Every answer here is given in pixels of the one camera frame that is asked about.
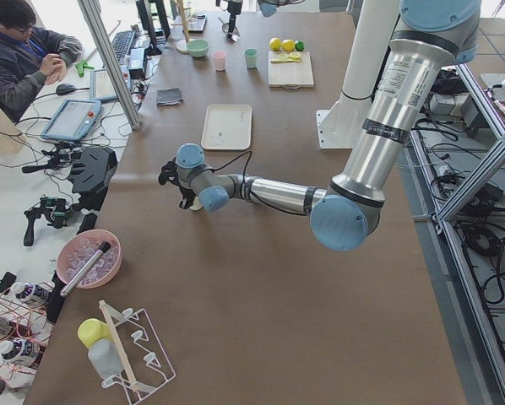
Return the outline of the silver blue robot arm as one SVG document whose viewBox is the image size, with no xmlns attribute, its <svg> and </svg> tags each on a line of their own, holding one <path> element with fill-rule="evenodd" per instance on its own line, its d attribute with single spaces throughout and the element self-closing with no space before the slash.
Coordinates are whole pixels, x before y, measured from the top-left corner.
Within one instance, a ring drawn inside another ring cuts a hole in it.
<svg viewBox="0 0 505 405">
<path fill-rule="evenodd" d="M 384 183 L 440 69 L 474 57 L 480 8 L 478 1 L 400 2 L 400 19 L 372 108 L 343 171 L 327 189 L 246 173 L 219 175 L 195 143 L 177 150 L 158 182 L 179 187 L 183 209 L 198 199 L 213 212 L 240 198 L 308 216 L 314 236 L 330 249 L 358 247 L 377 228 Z"/>
</svg>

